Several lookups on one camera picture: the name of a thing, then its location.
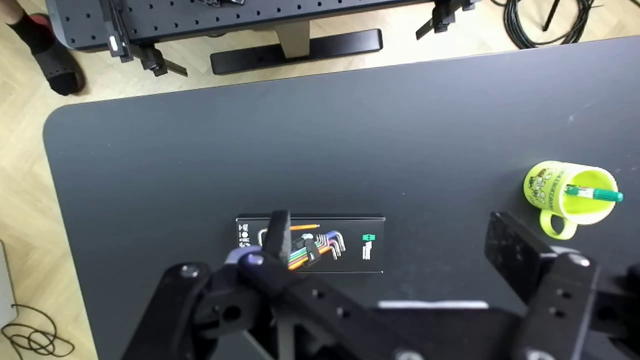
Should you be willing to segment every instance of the pegboard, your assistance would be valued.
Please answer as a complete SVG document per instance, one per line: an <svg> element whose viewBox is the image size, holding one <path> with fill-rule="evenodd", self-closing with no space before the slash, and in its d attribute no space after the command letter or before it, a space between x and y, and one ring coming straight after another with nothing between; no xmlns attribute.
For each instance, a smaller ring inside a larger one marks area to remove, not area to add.
<svg viewBox="0 0 640 360"><path fill-rule="evenodd" d="M245 0L241 6L201 0L122 0L131 39L158 41L201 32L227 32L266 21L406 6L419 0ZM106 45L100 0L48 0L59 39L75 50Z"/></svg>

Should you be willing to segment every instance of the mug handle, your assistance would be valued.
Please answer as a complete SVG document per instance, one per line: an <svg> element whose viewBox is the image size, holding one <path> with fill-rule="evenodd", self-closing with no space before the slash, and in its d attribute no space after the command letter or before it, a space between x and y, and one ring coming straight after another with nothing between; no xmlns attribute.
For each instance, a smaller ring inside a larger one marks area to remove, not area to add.
<svg viewBox="0 0 640 360"><path fill-rule="evenodd" d="M554 211L549 211L549 209L542 209L540 211L540 228L549 235L549 237L555 237L555 239L569 239L569 237L574 237L574 233L575 233L575 229L577 229L577 223L575 221L571 221L571 219L565 219L565 217L562 217L562 216L558 216L558 217L562 217L562 232L555 232L555 228L554 228L554 223L552 223L552 217L554 217L555 214Z"/></svg>

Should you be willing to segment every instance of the yellow mug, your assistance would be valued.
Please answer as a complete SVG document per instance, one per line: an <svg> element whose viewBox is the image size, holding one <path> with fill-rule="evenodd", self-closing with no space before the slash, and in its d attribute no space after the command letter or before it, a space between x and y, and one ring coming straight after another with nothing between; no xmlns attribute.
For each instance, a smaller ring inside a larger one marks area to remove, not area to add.
<svg viewBox="0 0 640 360"><path fill-rule="evenodd" d="M615 205L615 202L571 196L567 194L571 185L617 191L615 177L609 171L584 163L547 160L535 163L524 177L524 196L540 207L540 228L549 237L569 239L577 225L604 219ZM554 228L552 216L562 217L559 232Z"/></svg>

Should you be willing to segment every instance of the wooden floor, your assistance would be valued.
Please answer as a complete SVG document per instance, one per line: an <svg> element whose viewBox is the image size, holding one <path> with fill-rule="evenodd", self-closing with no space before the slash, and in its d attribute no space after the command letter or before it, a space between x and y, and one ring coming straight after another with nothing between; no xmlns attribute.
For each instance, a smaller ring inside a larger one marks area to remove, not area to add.
<svg viewBox="0 0 640 360"><path fill-rule="evenodd" d="M563 32L575 11L575 4L563 0L554 29L542 33L535 28L542 24L549 2L552 0L521 2L525 28L537 39ZM23 6L28 11L44 9L44 2L39 0L29 0ZM154 78L151 73L142 71L137 62L122 65L106 51L75 54L88 76L88 88L84 93L70 98L55 95L48 90L26 47L16 39L9 28L0 25L0 237L8 248L16 299L38 306L55 318L62 336L75 344L75 352L70 358L96 358L42 146L42 126L52 110L65 103L107 98L513 50L502 28L502 8L487 0L478 4L474 11L459 11L457 21L450 32L437 36L430 33L415 41L413 29L425 20L430 8L430 4L421 4L311 21L311 36L382 28L386 45L377 54L295 64L235 76L211 76L208 54L214 50L273 41L273 33L237 32L223 37L195 37L161 44L160 47L166 58L188 65L190 78ZM596 8L591 9L591 18L584 32L584 41L634 33L640 33L640 8L631 0L606 4L604 0L596 0ZM4 338L0 338L0 358L18 358Z"/></svg>

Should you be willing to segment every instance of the black cable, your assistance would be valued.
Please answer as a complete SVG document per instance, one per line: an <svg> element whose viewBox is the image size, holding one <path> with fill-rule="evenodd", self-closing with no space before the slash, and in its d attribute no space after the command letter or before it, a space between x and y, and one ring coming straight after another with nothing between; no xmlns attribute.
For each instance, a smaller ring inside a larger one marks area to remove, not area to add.
<svg viewBox="0 0 640 360"><path fill-rule="evenodd" d="M594 6L594 0L575 0L577 2L577 16L575 16L571 28L554 39L534 41L525 36L524 28L521 28L519 14L517 14L517 2L519 0L505 0L503 14L502 14L503 29L505 29L508 37L517 47L535 47L535 45L546 45L546 44L554 44L554 41L559 41L559 44L579 41L581 32L587 21L587 14Z"/></svg>
<svg viewBox="0 0 640 360"><path fill-rule="evenodd" d="M45 311L26 306L11 303L18 309L29 309L48 320L52 329L42 329L23 322L9 322L2 328L4 338L11 344L18 358L22 360L22 349L36 352L38 355L64 358L75 349L73 342L58 336L58 324Z"/></svg>

